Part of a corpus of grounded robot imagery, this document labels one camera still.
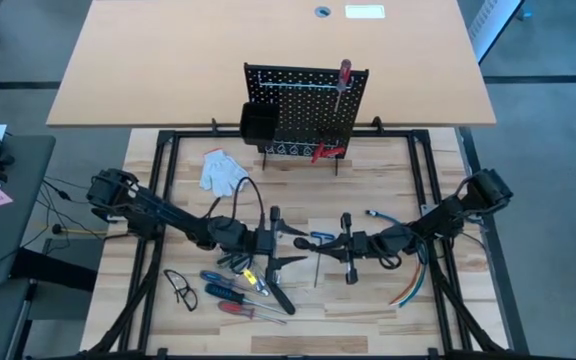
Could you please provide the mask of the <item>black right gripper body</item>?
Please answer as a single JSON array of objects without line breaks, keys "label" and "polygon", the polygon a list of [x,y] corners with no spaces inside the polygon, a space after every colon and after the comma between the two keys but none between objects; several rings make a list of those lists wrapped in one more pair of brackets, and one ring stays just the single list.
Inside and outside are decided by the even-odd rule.
[{"label": "black right gripper body", "polygon": [[343,213],[340,219],[343,240],[341,262],[346,263],[345,281],[347,285],[358,282],[358,272],[355,266],[357,258],[382,259],[386,253],[378,246],[375,238],[365,231],[353,232],[350,213]]}]

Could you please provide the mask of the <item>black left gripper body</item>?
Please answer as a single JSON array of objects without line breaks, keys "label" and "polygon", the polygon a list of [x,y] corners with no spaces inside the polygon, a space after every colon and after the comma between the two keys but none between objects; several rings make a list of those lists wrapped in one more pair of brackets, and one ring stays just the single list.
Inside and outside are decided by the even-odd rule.
[{"label": "black left gripper body", "polygon": [[269,212],[269,226],[266,226],[266,216],[263,215],[252,232],[251,243],[248,245],[248,253],[252,256],[266,256],[267,265],[264,278],[268,285],[276,285],[275,272],[277,265],[277,226],[280,220],[280,209],[273,205]]}]

